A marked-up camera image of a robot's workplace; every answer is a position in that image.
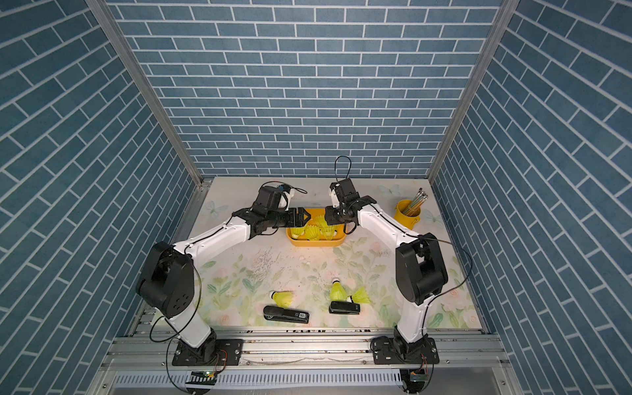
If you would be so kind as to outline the yellow shuttlecock small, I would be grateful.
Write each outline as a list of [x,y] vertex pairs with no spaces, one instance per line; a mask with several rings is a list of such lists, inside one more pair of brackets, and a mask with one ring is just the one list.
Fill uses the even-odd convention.
[[317,216],[314,218],[314,225],[317,225],[321,230],[329,230],[331,226],[327,223],[324,216]]

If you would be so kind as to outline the yellow plastic storage box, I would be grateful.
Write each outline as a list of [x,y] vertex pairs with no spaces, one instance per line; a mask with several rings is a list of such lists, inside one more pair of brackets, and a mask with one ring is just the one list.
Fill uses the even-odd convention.
[[307,208],[311,215],[307,225],[287,228],[286,236],[296,247],[338,247],[346,238],[345,225],[329,225],[324,219],[324,208]]

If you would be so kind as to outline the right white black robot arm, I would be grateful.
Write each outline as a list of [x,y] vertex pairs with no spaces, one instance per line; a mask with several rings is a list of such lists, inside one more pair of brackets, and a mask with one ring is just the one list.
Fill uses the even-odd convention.
[[426,319],[433,302],[448,293],[449,281],[440,240],[431,233],[421,235],[399,224],[375,199],[356,191],[351,179],[330,184],[332,204],[325,207],[329,225],[353,223],[394,248],[396,283],[407,302],[395,327],[394,340],[404,348],[422,344],[427,338]]

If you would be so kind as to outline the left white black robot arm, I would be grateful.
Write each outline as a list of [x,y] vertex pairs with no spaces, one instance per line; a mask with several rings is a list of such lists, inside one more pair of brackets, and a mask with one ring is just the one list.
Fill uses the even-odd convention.
[[282,182],[267,182],[251,206],[233,212],[211,230],[175,244],[154,244],[140,271],[136,293],[163,314],[174,336],[189,348],[210,349],[214,332],[198,312],[202,265],[235,245],[269,235],[269,229],[307,225],[311,215],[303,207],[290,206],[296,192],[307,193]]

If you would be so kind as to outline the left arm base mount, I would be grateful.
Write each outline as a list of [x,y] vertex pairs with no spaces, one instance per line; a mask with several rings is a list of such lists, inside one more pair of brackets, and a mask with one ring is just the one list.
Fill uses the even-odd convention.
[[244,341],[242,339],[207,339],[200,347],[194,348],[179,341],[173,366],[236,366],[240,362]]

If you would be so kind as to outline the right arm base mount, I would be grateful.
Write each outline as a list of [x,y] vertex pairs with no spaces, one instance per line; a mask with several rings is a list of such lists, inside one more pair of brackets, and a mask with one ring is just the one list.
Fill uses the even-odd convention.
[[438,347],[432,337],[424,336],[414,343],[407,343],[402,337],[375,337],[370,342],[375,365],[437,365]]

